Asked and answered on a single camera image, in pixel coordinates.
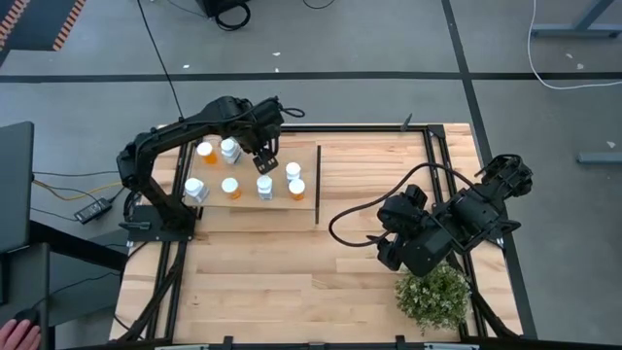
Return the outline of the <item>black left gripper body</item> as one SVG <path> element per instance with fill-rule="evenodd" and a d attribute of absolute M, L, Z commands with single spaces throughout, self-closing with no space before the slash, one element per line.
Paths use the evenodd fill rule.
<path fill-rule="evenodd" d="M 266 148 L 272 153 L 279 151 L 279 137 L 284 118 L 278 97 L 268 97 L 256 105 L 248 99 L 241 100 L 242 135 L 237 141 L 246 153 L 258 153 Z"/>

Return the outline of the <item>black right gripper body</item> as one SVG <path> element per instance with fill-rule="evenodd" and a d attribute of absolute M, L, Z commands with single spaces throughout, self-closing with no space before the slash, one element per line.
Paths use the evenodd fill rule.
<path fill-rule="evenodd" d="M 404 192 L 387 198 L 378 210 L 377 217 L 382 227 L 389 232 L 417 234 L 423 229 L 430 213 L 425 208 L 414 207 L 406 199 Z"/>

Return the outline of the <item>wooden shelf board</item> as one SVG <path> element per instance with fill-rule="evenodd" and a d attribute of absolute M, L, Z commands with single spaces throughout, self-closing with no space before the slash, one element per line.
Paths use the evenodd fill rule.
<path fill-rule="evenodd" d="M 202 181 L 209 190 L 207 197 L 200 203 L 204 207 L 226 207 L 245 209 L 292 209 L 311 210 L 316 201 L 316 174 L 318 161 L 318 145 L 315 142 L 286 143 L 277 155 L 278 166 L 268 173 L 272 179 L 272 198 L 259 198 L 257 179 L 258 173 L 251 155 L 242 154 L 237 164 L 228 164 L 219 160 L 216 164 L 208 164 L 195 156 L 190 168 L 190 177 Z M 304 198 L 293 199 L 288 189 L 286 165 L 297 162 L 301 167 L 301 179 L 305 184 Z M 241 196 L 231 199 L 222 189 L 225 178 L 234 178 L 241 191 Z"/>

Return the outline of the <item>black shelf side panel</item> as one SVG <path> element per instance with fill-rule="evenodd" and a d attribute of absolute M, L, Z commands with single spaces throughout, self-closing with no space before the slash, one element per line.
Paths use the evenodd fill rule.
<path fill-rule="evenodd" d="M 320 224 L 322 146 L 317 145 L 315 177 L 315 226 Z"/>

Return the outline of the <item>green potted plant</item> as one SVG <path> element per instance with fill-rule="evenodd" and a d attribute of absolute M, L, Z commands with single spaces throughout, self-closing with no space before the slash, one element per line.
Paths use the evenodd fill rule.
<path fill-rule="evenodd" d="M 448 262 L 423 277 L 403 272 L 394 293 L 397 309 L 416 322 L 421 334 L 428 330 L 457 331 L 466 319 L 470 285 Z"/>

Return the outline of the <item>black power adapter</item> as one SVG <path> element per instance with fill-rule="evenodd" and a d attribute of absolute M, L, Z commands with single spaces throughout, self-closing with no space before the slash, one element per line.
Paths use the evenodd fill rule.
<path fill-rule="evenodd" d="M 101 197 L 93 201 L 90 205 L 74 213 L 75 219 L 82 225 L 98 220 L 104 214 L 112 209 L 112 203 L 110 200 Z"/>

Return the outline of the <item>grey floor bar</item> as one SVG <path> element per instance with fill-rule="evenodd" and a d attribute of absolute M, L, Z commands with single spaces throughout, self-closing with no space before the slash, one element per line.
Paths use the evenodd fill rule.
<path fill-rule="evenodd" d="M 622 164 L 622 152 L 581 152 L 577 156 L 577 161 L 582 164 Z"/>

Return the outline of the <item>dark mat with striped edges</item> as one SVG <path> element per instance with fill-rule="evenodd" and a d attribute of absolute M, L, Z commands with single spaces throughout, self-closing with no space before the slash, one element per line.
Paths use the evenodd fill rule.
<path fill-rule="evenodd" d="M 10 51 L 60 51 L 86 0 L 0 0 L 0 67 Z"/>

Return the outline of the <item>dark grey desk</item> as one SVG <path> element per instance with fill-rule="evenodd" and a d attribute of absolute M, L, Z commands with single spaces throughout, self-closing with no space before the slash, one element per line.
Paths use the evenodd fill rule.
<path fill-rule="evenodd" d="M 50 328 L 51 248 L 35 244 L 5 254 L 0 259 L 0 329 L 23 309 L 39 313 L 41 344 L 38 350 L 55 350 Z"/>

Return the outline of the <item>person's hand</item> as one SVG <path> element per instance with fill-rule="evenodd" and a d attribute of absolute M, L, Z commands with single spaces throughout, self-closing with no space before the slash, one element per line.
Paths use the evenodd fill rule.
<path fill-rule="evenodd" d="M 38 350 L 41 340 L 41 328 L 28 320 L 11 319 L 0 329 L 0 350 Z"/>

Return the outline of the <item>black aluminium table frame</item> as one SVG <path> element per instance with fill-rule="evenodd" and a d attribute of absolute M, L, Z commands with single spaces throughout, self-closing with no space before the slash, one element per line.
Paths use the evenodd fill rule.
<path fill-rule="evenodd" d="M 380 226 L 368 202 L 406 173 L 428 197 L 447 197 L 444 176 L 421 168 L 448 161 L 473 177 L 480 160 L 466 124 L 294 125 L 281 146 L 322 146 L 320 224 L 315 208 L 206 211 L 188 245 L 177 300 L 165 300 L 155 331 L 177 343 L 387 343 L 455 341 L 428 330 L 396 306 L 397 275 L 363 239 Z"/>

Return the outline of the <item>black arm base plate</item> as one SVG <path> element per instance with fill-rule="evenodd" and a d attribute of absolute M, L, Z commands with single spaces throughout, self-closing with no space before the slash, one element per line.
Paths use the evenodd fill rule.
<path fill-rule="evenodd" d="M 519 222 L 507 218 L 503 204 L 498 208 L 491 202 L 472 197 L 460 197 L 437 205 L 432 215 L 462 245 L 501 238 L 521 226 Z"/>
<path fill-rule="evenodd" d="M 136 206 L 129 218 L 119 223 L 119 226 L 128 231 L 129 241 L 190 241 L 193 239 L 198 219 L 195 207 L 191 207 L 190 212 L 191 221 L 188 224 L 184 224 L 181 228 L 170 228 L 153 206 L 141 205 Z"/>

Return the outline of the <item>grey table leg frame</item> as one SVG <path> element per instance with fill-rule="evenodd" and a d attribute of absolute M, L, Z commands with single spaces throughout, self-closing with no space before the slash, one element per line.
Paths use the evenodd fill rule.
<path fill-rule="evenodd" d="M 594 0 L 593 3 L 570 24 L 535 24 L 537 1 L 533 1 L 533 14 L 529 26 L 532 37 L 593 37 L 616 39 L 622 35 L 622 24 L 597 24 L 596 20 L 615 0 Z"/>

